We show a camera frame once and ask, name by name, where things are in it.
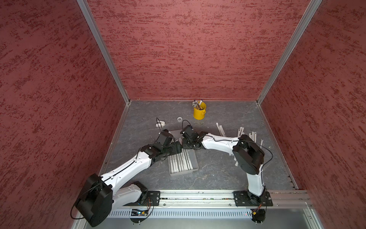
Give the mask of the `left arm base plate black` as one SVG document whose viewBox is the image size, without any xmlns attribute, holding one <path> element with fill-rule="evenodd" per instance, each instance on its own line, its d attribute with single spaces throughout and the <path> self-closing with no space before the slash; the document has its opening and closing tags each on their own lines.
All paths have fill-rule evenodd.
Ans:
<svg viewBox="0 0 366 229">
<path fill-rule="evenodd" d="M 146 205 L 152 204 L 154 206 L 159 206 L 161 198 L 160 191 L 145 191 L 141 194 L 138 200 L 134 203 L 134 205 Z"/>
</svg>

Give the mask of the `translucent plastic storage box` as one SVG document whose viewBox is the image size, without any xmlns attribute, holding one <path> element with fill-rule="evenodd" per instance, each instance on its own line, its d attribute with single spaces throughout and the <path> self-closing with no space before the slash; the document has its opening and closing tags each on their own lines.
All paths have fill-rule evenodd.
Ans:
<svg viewBox="0 0 366 229">
<path fill-rule="evenodd" d="M 195 151 L 193 149 L 188 149 L 188 147 L 185 146 L 186 142 L 183 140 L 183 137 L 180 134 L 181 130 L 173 130 L 169 132 L 182 146 L 181 153 L 169 156 L 168 158 L 170 176 L 176 177 L 197 171 L 199 166 Z"/>
</svg>

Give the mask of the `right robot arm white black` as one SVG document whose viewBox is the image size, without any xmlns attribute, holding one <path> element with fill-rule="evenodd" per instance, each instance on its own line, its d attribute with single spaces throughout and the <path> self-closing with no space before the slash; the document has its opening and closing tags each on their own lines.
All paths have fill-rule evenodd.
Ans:
<svg viewBox="0 0 366 229">
<path fill-rule="evenodd" d="M 262 178 L 265 153 L 248 135 L 225 137 L 208 132 L 197 133 L 190 125 L 183 128 L 180 134 L 185 140 L 185 148 L 213 149 L 234 156 L 237 166 L 247 174 L 248 195 L 262 196 L 265 190 Z"/>
</svg>

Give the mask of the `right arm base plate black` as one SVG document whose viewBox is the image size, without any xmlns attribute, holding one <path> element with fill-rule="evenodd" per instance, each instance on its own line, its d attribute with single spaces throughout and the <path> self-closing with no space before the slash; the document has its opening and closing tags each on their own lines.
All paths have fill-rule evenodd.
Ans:
<svg viewBox="0 0 366 229">
<path fill-rule="evenodd" d="M 233 192 L 235 205 L 237 207 L 272 207 L 273 202 L 270 193 L 263 191 L 261 196 L 256 196 L 247 190 Z"/>
</svg>

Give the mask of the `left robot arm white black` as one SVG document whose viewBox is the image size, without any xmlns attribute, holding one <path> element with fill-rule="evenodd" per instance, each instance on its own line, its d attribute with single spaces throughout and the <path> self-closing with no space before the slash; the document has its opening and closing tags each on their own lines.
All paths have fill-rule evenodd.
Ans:
<svg viewBox="0 0 366 229">
<path fill-rule="evenodd" d="M 146 186 L 140 182 L 134 182 L 128 187 L 124 185 L 154 163 L 180 154 L 182 148 L 180 141 L 168 130 L 161 131 L 153 144 L 139 148 L 134 157 L 118 168 L 101 176 L 89 176 L 73 205 L 74 208 L 92 227 L 101 224 L 111 211 L 131 203 L 146 206 L 145 214 L 149 215 L 155 203 Z"/>
</svg>

